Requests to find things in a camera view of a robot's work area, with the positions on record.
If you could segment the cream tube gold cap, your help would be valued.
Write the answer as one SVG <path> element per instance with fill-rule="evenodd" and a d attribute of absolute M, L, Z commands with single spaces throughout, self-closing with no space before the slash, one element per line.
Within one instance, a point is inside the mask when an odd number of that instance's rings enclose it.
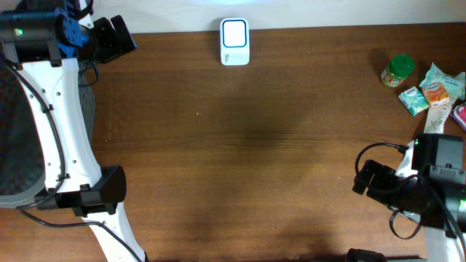
<path fill-rule="evenodd" d="M 446 120 L 452 110 L 452 104 L 429 108 L 427 112 L 424 133 L 443 134 Z"/>

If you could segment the small teal tissue packet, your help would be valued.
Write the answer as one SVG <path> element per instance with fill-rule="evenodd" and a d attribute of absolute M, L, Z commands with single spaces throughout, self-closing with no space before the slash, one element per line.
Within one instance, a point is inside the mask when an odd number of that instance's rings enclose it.
<path fill-rule="evenodd" d="M 412 116 L 429 108 L 424 95 L 416 87 L 411 87 L 400 93 L 398 98 Z"/>

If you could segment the red purple tissue pack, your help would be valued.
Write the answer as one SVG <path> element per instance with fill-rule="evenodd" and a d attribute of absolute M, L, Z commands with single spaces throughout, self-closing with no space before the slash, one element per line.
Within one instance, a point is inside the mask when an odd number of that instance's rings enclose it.
<path fill-rule="evenodd" d="M 452 109 L 450 113 L 451 118 L 466 131 L 466 103 L 460 104 Z"/>

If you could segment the orange snack packet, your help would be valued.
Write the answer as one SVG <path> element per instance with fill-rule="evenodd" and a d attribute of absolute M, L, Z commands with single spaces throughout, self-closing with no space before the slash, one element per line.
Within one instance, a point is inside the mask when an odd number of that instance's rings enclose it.
<path fill-rule="evenodd" d="M 423 87 L 422 94 L 431 108 L 437 108 L 450 103 L 450 95 L 441 83 L 432 83 Z"/>

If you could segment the mint green snack packet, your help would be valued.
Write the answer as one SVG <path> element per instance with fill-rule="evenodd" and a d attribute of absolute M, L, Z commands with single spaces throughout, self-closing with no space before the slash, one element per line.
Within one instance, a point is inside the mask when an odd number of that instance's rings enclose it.
<path fill-rule="evenodd" d="M 419 87 L 425 88 L 434 83 L 441 83 L 446 88 L 453 102 L 457 99 L 465 99 L 465 72 L 461 72 L 456 76 L 445 74 L 432 63 L 430 70 L 425 74 L 425 78 L 419 84 Z"/>

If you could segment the green lid glass jar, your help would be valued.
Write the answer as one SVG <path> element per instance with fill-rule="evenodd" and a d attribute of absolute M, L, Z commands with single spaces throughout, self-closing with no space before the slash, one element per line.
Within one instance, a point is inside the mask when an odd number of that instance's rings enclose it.
<path fill-rule="evenodd" d="M 395 55 L 381 73 L 381 81 L 388 87 L 398 87 L 414 71 L 415 64 L 411 56 Z"/>

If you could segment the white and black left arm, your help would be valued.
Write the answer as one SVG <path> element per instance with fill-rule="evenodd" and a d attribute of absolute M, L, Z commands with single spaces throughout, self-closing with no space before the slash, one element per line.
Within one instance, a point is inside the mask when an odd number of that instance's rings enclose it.
<path fill-rule="evenodd" d="M 91 1 L 20 1 L 1 13 L 1 206 L 70 209 L 107 260 L 146 261 L 125 212 L 125 172 L 92 152 L 84 77 L 137 46 L 122 17 L 92 14 Z"/>

